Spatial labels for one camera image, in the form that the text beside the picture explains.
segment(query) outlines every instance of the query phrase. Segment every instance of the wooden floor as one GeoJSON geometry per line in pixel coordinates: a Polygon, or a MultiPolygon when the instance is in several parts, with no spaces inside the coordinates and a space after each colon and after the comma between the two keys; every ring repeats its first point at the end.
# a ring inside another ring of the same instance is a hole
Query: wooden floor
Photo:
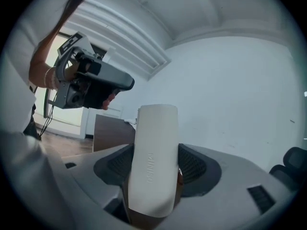
{"type": "Polygon", "coordinates": [[[42,135],[43,146],[45,148],[53,148],[62,157],[84,154],[92,152],[93,140],[92,139],[77,139],[66,136],[56,135],[51,132],[45,131],[42,135]]]}

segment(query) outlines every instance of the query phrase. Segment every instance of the black chair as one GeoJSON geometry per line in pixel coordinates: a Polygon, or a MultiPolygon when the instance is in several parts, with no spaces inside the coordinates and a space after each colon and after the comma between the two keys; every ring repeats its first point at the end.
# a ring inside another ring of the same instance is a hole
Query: black chair
{"type": "Polygon", "coordinates": [[[290,148],[283,157],[283,165],[275,165],[270,174],[285,184],[290,190],[297,190],[307,174],[307,150],[290,148]]]}
{"type": "Polygon", "coordinates": [[[307,150],[290,148],[283,157],[283,164],[304,177],[307,173],[307,150]]]}
{"type": "Polygon", "coordinates": [[[283,165],[275,165],[273,168],[271,168],[269,173],[281,181],[291,191],[295,191],[300,187],[300,183],[297,181],[296,174],[283,165]]]}

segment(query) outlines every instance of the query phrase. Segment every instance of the white shirt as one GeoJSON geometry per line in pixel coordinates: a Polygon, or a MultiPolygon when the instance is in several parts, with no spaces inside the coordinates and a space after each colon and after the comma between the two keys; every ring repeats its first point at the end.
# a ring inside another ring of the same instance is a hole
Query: white shirt
{"type": "Polygon", "coordinates": [[[34,0],[13,28],[0,58],[0,129],[23,132],[35,96],[28,86],[39,43],[58,23],[68,0],[34,0]]]}

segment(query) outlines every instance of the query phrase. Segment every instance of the desk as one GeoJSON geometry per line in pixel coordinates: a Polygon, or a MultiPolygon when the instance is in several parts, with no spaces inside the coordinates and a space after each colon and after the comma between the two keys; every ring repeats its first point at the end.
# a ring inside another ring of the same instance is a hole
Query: desk
{"type": "Polygon", "coordinates": [[[135,130],[123,119],[96,115],[93,151],[134,143],[135,130]]]}

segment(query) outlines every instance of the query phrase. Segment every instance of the black grille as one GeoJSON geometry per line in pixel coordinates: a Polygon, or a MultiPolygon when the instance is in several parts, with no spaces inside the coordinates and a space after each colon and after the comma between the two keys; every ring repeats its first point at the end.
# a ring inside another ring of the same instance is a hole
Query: black grille
{"type": "Polygon", "coordinates": [[[206,164],[203,160],[181,147],[179,147],[178,152],[178,164],[182,172],[184,184],[195,181],[206,172],[206,164]]]}
{"type": "Polygon", "coordinates": [[[248,188],[248,192],[254,199],[261,214],[268,211],[275,204],[275,201],[261,185],[248,188]]]}
{"type": "Polygon", "coordinates": [[[107,167],[122,178],[126,178],[131,171],[132,159],[133,153],[130,150],[126,150],[119,156],[109,160],[107,167]]]}

